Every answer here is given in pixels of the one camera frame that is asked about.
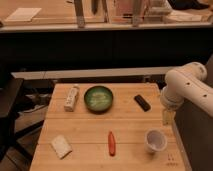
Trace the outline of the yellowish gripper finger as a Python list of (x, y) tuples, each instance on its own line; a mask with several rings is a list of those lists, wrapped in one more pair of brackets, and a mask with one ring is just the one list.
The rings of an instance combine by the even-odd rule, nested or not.
[(172, 110), (164, 109), (162, 119), (164, 125), (171, 125), (174, 120), (175, 112)]

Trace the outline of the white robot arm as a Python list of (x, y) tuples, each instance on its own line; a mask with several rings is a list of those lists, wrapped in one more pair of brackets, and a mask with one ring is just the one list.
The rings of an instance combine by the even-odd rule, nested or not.
[(160, 101), (164, 106), (163, 124), (170, 125), (175, 112), (187, 99), (213, 118), (213, 88), (204, 83), (206, 67), (199, 62), (191, 62), (174, 67), (165, 75), (166, 86), (161, 90)]

